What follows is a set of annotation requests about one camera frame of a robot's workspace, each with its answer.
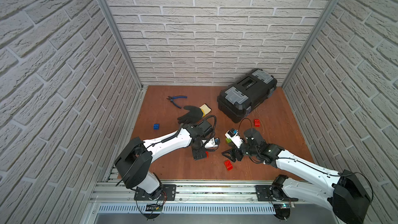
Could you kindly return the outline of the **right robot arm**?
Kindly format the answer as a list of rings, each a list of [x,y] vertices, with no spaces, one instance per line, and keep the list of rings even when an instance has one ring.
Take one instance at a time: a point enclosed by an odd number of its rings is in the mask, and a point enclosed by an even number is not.
[[[254,163],[290,172],[303,181],[279,175],[268,188],[268,201],[303,200],[322,206],[346,224],[362,224],[373,198],[356,173],[338,172],[302,159],[283,147],[267,143],[260,132],[251,128],[240,134],[231,129],[226,134],[231,149],[222,155],[231,162],[248,156]]]

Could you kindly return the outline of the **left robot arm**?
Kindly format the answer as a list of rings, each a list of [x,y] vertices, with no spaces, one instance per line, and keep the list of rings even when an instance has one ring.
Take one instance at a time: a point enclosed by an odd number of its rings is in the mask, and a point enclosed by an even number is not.
[[[190,147],[194,160],[207,158],[216,151],[220,141],[215,138],[217,118],[210,115],[198,124],[179,125],[177,131],[156,139],[142,141],[139,137],[131,139],[114,161],[121,179],[127,189],[143,191],[150,200],[163,197],[167,193],[159,178],[149,171],[158,158],[177,149]]]

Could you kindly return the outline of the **red lego brick front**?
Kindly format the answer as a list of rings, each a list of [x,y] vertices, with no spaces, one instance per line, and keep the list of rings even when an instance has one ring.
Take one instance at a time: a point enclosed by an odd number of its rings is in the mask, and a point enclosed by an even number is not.
[[[230,160],[224,161],[224,165],[225,165],[225,167],[226,167],[226,169],[227,169],[228,171],[231,171],[231,170],[233,169],[233,165],[232,165],[232,163],[231,163]]]

